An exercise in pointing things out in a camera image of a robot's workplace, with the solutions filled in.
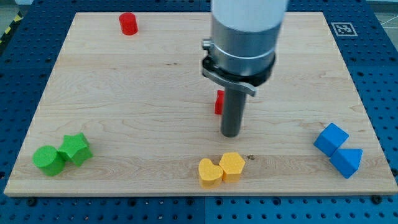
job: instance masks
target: blue cube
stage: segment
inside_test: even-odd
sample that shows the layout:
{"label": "blue cube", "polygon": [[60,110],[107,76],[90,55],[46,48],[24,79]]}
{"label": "blue cube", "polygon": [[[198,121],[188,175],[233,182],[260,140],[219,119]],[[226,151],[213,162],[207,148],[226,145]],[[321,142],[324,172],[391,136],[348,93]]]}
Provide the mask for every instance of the blue cube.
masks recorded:
{"label": "blue cube", "polygon": [[337,125],[330,123],[313,143],[315,147],[331,157],[333,153],[348,139],[348,134]]}
{"label": "blue cube", "polygon": [[330,162],[348,179],[359,169],[362,154],[362,149],[337,149]]}

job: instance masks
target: yellow hexagon block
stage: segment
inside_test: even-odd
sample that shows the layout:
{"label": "yellow hexagon block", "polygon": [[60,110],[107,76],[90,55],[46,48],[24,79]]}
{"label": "yellow hexagon block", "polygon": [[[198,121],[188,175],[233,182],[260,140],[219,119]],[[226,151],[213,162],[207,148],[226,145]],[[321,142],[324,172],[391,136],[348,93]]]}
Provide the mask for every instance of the yellow hexagon block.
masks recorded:
{"label": "yellow hexagon block", "polygon": [[224,153],[220,160],[220,167],[224,170],[223,181],[226,183],[238,182],[244,165],[245,161],[237,152]]}
{"label": "yellow hexagon block", "polygon": [[204,189],[212,189],[221,184],[223,169],[214,165],[211,160],[204,158],[199,162],[199,181]]}

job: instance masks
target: wooden board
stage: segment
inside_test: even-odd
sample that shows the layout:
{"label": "wooden board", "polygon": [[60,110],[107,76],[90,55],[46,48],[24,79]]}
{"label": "wooden board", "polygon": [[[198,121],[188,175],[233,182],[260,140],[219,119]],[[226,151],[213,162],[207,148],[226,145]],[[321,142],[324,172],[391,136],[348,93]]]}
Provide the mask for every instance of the wooden board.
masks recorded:
{"label": "wooden board", "polygon": [[[394,194],[396,182],[322,13],[287,13],[272,78],[244,112],[236,138],[220,134],[219,86],[201,75],[207,13],[137,13],[139,34],[121,34],[120,13],[78,13],[7,183],[8,196]],[[363,148],[346,180],[313,146],[334,122],[343,145]],[[84,132],[94,157],[55,177],[34,151]],[[203,190],[198,163],[244,156],[237,184]],[[254,155],[254,160],[247,158]]]}

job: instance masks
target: green cylinder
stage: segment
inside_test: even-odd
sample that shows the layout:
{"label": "green cylinder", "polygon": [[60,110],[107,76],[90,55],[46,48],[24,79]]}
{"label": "green cylinder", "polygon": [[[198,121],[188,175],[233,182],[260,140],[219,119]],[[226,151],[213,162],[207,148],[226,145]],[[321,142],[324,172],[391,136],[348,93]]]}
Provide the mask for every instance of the green cylinder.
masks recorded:
{"label": "green cylinder", "polygon": [[65,161],[53,146],[38,148],[32,160],[33,164],[47,176],[55,176],[65,167]]}

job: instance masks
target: blue pegboard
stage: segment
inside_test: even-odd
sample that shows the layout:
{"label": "blue pegboard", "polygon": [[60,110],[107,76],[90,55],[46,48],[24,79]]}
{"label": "blue pegboard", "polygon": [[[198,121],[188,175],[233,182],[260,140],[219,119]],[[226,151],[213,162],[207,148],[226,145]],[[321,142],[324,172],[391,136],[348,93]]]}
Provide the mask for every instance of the blue pegboard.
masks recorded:
{"label": "blue pegboard", "polygon": [[[35,0],[0,57],[0,189],[5,188],[76,12],[208,12],[210,4],[209,0]],[[291,0],[289,11],[324,13],[397,174],[398,53],[372,10],[364,0]],[[358,36],[337,36],[332,22],[352,23]],[[1,194],[0,223],[397,223],[397,203],[396,195],[8,198]]]}

